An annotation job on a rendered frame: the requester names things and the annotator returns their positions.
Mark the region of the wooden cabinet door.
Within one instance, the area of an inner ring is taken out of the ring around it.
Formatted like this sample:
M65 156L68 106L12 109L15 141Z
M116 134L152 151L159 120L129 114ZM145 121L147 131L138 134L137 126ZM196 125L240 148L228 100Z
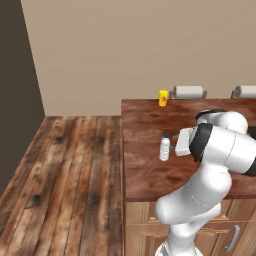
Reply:
M230 252L225 252L234 232L240 226L239 236ZM195 245L204 256L256 256L256 221L210 222L197 233Z

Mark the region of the clear plastic water bottle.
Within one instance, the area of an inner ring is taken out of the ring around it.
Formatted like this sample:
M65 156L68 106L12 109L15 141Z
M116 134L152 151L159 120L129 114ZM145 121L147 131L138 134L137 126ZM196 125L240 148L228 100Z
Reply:
M167 161L170 153L170 139L167 134L163 136L160 143L159 159L161 161Z

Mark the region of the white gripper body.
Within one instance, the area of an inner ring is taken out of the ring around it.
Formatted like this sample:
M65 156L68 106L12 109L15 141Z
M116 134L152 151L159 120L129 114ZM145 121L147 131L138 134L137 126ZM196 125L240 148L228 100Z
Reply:
M177 156L190 155L189 139L192 131L193 131L192 128L184 128L180 130L177 143L175 146L175 154Z

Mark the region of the yellow drink can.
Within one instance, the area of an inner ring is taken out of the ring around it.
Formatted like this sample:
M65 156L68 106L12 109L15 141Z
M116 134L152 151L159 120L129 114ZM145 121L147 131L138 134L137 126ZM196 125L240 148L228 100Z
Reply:
M159 106L160 107L165 107L167 105L168 96L169 96L168 90L160 90L159 91Z

